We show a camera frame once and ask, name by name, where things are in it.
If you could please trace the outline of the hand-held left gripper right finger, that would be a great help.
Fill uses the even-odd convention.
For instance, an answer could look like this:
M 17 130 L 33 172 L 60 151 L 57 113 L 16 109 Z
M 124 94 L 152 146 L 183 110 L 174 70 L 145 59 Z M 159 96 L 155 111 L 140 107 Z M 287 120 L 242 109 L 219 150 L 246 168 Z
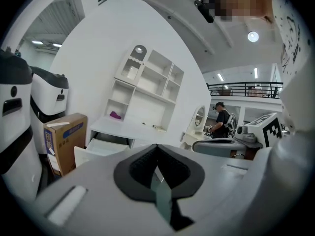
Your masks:
M 250 164 L 158 145 L 157 166 L 164 182 L 157 191 L 157 208 L 166 222 L 158 226 L 157 235 L 217 235 L 214 209 L 234 194 Z

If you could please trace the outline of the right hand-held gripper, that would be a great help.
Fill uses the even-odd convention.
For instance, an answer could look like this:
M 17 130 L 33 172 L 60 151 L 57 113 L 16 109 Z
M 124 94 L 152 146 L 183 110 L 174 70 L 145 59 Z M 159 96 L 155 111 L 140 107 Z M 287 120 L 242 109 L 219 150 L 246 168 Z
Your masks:
M 192 150 L 218 157 L 244 157 L 244 145 L 248 148 L 268 148 L 283 137 L 278 113 L 263 115 L 260 118 L 238 126 L 233 138 L 206 139 L 195 142 Z

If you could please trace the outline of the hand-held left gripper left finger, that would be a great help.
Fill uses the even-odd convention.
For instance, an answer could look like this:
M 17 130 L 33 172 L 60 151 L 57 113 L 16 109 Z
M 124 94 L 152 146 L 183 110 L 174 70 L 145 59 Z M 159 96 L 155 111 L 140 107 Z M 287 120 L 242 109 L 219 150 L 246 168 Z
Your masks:
M 59 233 L 77 236 L 166 236 L 172 228 L 152 203 L 127 197 L 114 182 L 116 165 L 143 147 L 86 162 L 60 178 L 36 198 L 36 212 L 47 213 L 74 186 L 87 190 L 77 207 L 58 227 Z

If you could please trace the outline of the small white drawer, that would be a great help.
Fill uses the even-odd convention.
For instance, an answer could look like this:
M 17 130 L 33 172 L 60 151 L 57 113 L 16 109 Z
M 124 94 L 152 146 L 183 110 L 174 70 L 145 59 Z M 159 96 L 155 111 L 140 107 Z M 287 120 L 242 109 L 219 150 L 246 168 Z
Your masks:
M 93 138 L 87 148 L 74 147 L 76 168 L 91 160 L 103 158 L 129 149 L 128 145 L 106 142 Z

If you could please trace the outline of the white desk with shelf hutch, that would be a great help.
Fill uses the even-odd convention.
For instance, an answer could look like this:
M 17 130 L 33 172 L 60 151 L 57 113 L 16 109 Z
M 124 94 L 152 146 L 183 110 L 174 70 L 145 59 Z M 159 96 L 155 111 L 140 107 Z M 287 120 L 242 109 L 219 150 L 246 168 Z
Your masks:
M 90 126 L 91 136 L 167 140 L 167 131 L 153 125 L 168 129 L 183 76 L 182 69 L 153 48 L 132 45 L 117 68 L 103 115 Z M 112 111 L 122 119 L 110 117 Z

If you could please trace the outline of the brown cardboard box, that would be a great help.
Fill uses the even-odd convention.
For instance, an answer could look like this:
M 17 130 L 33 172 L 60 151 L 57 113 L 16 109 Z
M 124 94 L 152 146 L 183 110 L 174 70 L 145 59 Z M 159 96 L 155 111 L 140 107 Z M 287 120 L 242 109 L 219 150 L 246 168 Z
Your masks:
M 74 113 L 43 126 L 47 157 L 53 173 L 65 176 L 76 168 L 74 148 L 84 148 L 87 116 Z

